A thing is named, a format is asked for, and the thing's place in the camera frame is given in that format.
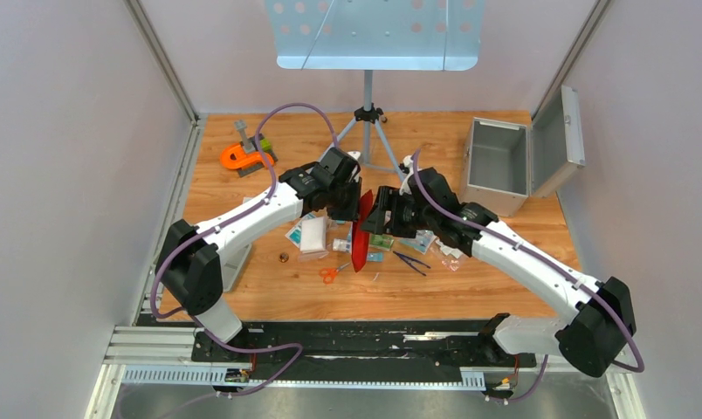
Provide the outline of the red first aid pouch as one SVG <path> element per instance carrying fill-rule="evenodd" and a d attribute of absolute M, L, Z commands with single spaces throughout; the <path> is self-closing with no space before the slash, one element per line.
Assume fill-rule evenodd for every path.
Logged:
<path fill-rule="evenodd" d="M 367 220 L 374 203 L 373 192 L 368 190 L 359 201 L 358 218 L 353 223 L 351 262 L 355 272 L 360 272 L 367 263 L 369 233 L 362 224 Z"/>

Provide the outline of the white gauze pad bag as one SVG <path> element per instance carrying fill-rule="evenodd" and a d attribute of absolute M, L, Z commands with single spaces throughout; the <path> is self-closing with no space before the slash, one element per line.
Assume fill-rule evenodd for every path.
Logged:
<path fill-rule="evenodd" d="M 324 216 L 308 218 L 299 224 L 300 262 L 309 262 L 327 256 L 327 220 Z"/>

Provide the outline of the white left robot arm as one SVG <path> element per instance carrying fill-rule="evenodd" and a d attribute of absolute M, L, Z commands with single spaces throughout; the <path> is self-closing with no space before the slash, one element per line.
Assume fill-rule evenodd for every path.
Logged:
<path fill-rule="evenodd" d="M 243 323 L 224 300 L 227 263 L 264 234 L 308 213 L 325 210 L 355 221 L 361 197 L 360 152 L 330 147 L 318 161 L 287 170 L 264 192 L 221 216 L 197 224 L 179 220 L 167 232 L 155 280 L 215 337 L 228 361 L 248 349 Z"/>

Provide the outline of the green wind oil box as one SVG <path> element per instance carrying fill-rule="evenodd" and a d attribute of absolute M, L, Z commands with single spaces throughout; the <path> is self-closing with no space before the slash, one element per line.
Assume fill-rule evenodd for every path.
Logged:
<path fill-rule="evenodd" d="M 372 234 L 369 237 L 369 246 L 381 251 L 391 251 L 394 245 L 394 238 L 386 235 Z"/>

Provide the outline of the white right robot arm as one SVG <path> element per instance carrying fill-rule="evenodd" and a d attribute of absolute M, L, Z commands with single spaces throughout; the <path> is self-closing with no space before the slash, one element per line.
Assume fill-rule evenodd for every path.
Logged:
<path fill-rule="evenodd" d="M 374 203 L 361 211 L 360 228 L 406 238 L 431 231 L 444 245 L 504 272 L 554 310 L 553 319 L 495 316 L 492 331 L 479 341 L 481 356 L 491 364 L 513 354 L 548 354 L 592 377 L 611 366 L 635 373 L 645 369 L 634 339 L 630 289 L 623 281 L 601 281 L 559 262 L 489 209 L 459 201 L 433 168 L 409 175 L 401 188 L 380 187 Z"/>

